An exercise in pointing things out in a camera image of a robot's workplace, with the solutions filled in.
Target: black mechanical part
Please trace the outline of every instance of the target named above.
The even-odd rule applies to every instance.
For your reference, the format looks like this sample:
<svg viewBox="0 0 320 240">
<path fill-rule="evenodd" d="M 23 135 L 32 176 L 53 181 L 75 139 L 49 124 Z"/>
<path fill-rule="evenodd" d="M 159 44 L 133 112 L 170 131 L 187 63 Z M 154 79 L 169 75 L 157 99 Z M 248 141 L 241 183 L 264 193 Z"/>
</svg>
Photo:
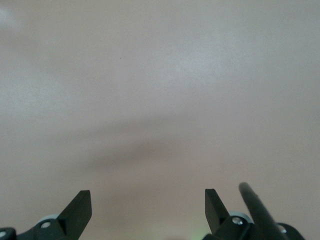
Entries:
<svg viewBox="0 0 320 240">
<path fill-rule="evenodd" d="M 91 216 L 90 191 L 82 190 L 57 219 L 43 220 L 19 235 L 14 228 L 0 228 L 0 240 L 78 240 Z"/>
<path fill-rule="evenodd" d="M 217 192 L 206 189 L 205 216 L 211 234 L 203 240 L 305 240 L 294 227 L 276 223 L 247 183 L 241 183 L 239 190 L 254 223 L 230 216 Z"/>
</svg>

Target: black rod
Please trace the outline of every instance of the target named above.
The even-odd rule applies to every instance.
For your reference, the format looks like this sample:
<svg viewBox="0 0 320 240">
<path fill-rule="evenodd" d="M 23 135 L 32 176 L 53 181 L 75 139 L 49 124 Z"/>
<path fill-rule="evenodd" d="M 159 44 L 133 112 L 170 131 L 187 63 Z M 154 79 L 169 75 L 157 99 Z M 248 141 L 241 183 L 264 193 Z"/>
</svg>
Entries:
<svg viewBox="0 0 320 240">
<path fill-rule="evenodd" d="M 277 224 L 267 211 L 258 195 L 252 190 L 248 183 L 242 182 L 239 185 L 241 196 L 247 206 L 254 224 L 262 232 L 266 240 L 289 240 L 281 233 Z"/>
</svg>

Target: white wall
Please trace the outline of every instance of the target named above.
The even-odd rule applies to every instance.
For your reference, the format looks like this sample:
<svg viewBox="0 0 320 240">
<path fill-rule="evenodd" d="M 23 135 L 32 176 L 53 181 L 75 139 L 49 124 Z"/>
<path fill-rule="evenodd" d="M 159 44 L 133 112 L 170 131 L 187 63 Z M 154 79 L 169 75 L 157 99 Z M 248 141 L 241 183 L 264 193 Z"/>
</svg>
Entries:
<svg viewBox="0 0 320 240">
<path fill-rule="evenodd" d="M 0 226 L 90 189 L 80 239 L 201 240 L 204 190 L 320 236 L 320 2 L 2 0 Z"/>
</svg>

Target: metal screw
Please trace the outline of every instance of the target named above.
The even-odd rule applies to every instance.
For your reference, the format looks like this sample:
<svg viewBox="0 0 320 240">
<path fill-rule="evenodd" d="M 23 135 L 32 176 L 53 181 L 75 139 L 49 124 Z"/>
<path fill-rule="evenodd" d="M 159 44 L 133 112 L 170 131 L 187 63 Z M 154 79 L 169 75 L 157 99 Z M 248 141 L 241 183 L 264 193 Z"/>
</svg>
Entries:
<svg viewBox="0 0 320 240">
<path fill-rule="evenodd" d="M 283 234 L 287 233 L 287 230 L 285 229 L 284 226 L 278 224 L 278 228 L 279 228 L 280 232 L 282 232 Z"/>
<path fill-rule="evenodd" d="M 234 223 L 234 224 L 237 224 L 237 225 L 242 225 L 242 224 L 244 224 L 244 222 L 242 221 L 242 219 L 241 218 L 239 218 L 239 217 L 234 217 L 234 218 L 232 218 L 232 222 Z"/>
<path fill-rule="evenodd" d="M 0 238 L 4 237 L 6 234 L 6 231 L 0 231 Z"/>
<path fill-rule="evenodd" d="M 41 228 L 45 229 L 45 228 L 49 227 L 50 225 L 51 225 L 51 223 L 49 221 L 46 221 L 46 222 L 42 223 Z"/>
</svg>

